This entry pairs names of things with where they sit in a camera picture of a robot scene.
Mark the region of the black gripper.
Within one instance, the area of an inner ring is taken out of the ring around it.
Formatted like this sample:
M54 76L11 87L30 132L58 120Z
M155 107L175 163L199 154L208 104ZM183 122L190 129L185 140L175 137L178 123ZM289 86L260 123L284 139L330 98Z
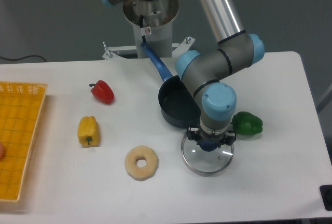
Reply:
M189 141L195 141L196 145L200 142L214 142L221 146L231 146L236 141L236 133L234 131L226 131L227 128L207 131L203 128L188 127L186 135Z

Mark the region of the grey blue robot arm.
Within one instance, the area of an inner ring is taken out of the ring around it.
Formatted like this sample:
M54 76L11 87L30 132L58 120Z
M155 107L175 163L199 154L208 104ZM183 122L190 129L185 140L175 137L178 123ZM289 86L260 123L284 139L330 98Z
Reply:
M132 24L139 58L151 57L153 50L172 53L172 37L167 29L178 14L178 0L102 0L107 5L123 5ZM210 22L218 49L208 55L195 50L183 53L175 63L179 80L200 108L197 128L188 127L187 137L205 151L236 140L228 124L236 107L236 94L221 80L259 62L265 54L261 39L242 26L232 0L200 0Z

